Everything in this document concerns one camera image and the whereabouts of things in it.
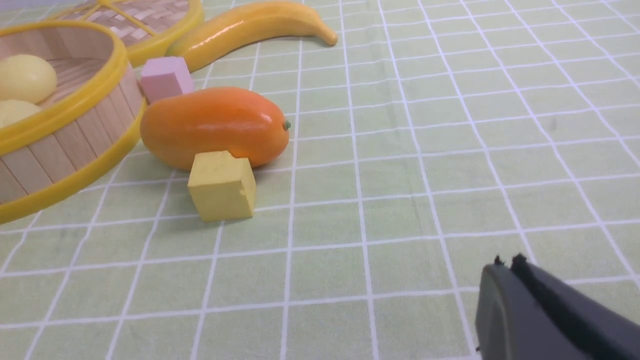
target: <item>woven basket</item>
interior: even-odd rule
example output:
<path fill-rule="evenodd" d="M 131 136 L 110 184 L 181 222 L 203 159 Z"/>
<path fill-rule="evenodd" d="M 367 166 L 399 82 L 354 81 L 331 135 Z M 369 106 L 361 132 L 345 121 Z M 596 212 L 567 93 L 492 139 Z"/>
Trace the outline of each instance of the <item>woven basket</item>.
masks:
<path fill-rule="evenodd" d="M 173 41 L 204 21 L 200 0 L 88 1 L 51 20 L 82 20 L 103 25 L 127 47 L 134 67 L 164 56 Z"/>
<path fill-rule="evenodd" d="M 32 54 L 58 75 L 42 111 L 0 128 L 0 224 L 75 194 L 140 139 L 146 101 L 122 41 L 108 28 L 45 21 L 0 29 L 0 58 Z"/>

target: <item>pink block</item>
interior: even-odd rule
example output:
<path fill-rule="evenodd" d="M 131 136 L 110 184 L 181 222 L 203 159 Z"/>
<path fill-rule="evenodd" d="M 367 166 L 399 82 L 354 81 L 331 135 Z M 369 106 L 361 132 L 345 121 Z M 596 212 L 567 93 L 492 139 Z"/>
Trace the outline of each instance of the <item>pink block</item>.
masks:
<path fill-rule="evenodd" d="M 187 63 L 177 56 L 147 60 L 140 74 L 140 85 L 149 104 L 193 91 L 193 79 Z"/>

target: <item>yellow cube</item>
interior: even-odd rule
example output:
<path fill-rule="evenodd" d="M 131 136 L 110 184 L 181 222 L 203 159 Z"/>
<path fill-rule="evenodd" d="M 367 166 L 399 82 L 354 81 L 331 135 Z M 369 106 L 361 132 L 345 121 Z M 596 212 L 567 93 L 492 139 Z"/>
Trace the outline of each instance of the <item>yellow cube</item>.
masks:
<path fill-rule="evenodd" d="M 249 159 L 228 151 L 197 154 L 187 187 L 204 222 L 253 216 L 255 178 Z"/>

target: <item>yellow banana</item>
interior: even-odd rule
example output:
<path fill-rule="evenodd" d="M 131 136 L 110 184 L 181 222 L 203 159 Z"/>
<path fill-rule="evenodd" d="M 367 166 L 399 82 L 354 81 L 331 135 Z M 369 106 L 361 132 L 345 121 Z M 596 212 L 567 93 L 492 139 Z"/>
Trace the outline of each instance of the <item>yellow banana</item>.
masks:
<path fill-rule="evenodd" d="M 329 46 L 338 42 L 338 35 L 313 8 L 293 1 L 263 1 L 206 21 L 176 40 L 166 56 L 183 57 L 194 72 L 245 45 L 286 36 L 315 36 Z"/>

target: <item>yellow basket rim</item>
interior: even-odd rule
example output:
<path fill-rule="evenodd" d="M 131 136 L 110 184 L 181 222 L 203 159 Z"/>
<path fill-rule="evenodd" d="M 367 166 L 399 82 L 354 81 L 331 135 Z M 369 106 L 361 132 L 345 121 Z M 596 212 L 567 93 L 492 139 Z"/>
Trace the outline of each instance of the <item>yellow basket rim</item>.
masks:
<path fill-rule="evenodd" d="M 0 128 L 0 156 L 25 147 L 65 127 L 92 109 L 119 84 L 127 70 L 127 49 L 109 28 L 81 20 L 46 20 L 0 29 L 0 37 L 42 28 L 86 28 L 107 36 L 113 52 L 104 66 L 87 82 L 47 109 Z"/>
<path fill-rule="evenodd" d="M 123 1 L 125 0 L 109 1 L 109 3 L 117 4 Z M 202 0 L 187 0 L 187 2 L 189 3 L 189 10 L 172 27 L 155 36 L 151 36 L 150 39 L 125 47 L 127 52 L 129 53 L 129 61 L 131 62 L 131 65 L 133 67 L 144 65 L 144 63 L 150 58 L 156 56 L 164 56 L 164 53 L 159 54 L 156 49 L 166 49 L 179 37 L 181 37 L 188 31 L 191 31 L 193 28 L 197 27 L 204 21 L 204 8 L 202 7 Z M 69 10 L 70 8 L 62 9 L 48 16 L 47 19 L 58 19 L 59 17 L 68 14 Z"/>
<path fill-rule="evenodd" d="M 116 167 L 140 140 L 140 120 L 147 109 L 143 101 L 135 121 L 106 152 L 66 178 L 23 198 L 0 204 L 0 225 L 44 210 L 78 193 Z"/>

